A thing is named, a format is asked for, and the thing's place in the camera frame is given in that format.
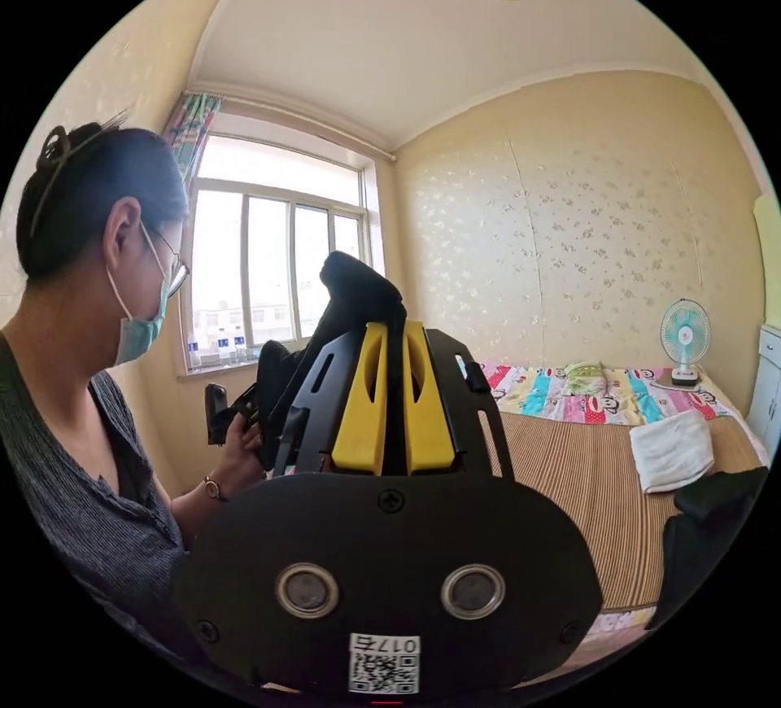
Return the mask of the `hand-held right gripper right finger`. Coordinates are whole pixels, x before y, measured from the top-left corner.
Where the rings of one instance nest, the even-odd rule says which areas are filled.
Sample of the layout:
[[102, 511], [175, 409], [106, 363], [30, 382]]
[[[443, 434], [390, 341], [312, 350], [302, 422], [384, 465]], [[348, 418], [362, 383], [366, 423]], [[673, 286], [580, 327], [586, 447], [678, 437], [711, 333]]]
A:
[[403, 402], [409, 474], [447, 471], [455, 460], [423, 325], [407, 320], [403, 343]]

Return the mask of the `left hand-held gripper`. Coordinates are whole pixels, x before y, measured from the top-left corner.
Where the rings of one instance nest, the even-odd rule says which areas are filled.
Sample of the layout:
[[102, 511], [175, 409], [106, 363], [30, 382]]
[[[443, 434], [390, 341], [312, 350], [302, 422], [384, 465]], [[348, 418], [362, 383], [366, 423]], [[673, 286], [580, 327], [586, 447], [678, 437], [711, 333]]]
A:
[[262, 435], [264, 427], [261, 409], [258, 383], [255, 382], [233, 402], [233, 417], [227, 434], [245, 435], [247, 432], [251, 432], [255, 435]]

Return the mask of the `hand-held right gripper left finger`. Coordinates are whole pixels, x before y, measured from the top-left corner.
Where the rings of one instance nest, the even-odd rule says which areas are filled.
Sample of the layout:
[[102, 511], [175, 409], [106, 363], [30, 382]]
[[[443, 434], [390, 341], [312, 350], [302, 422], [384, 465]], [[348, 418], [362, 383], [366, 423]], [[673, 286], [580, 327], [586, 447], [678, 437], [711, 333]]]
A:
[[366, 326], [338, 429], [332, 462], [338, 470], [380, 474], [385, 450], [388, 329]]

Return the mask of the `person's left hand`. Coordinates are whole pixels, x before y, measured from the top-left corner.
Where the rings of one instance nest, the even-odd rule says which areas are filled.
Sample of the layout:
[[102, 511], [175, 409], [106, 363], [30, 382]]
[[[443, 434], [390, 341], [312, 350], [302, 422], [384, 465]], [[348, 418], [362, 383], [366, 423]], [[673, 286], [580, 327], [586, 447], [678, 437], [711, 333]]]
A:
[[220, 461], [205, 478], [207, 494], [217, 500], [230, 500], [264, 480], [266, 470], [259, 459], [263, 446], [260, 427], [250, 425], [247, 417], [237, 413], [226, 432]]

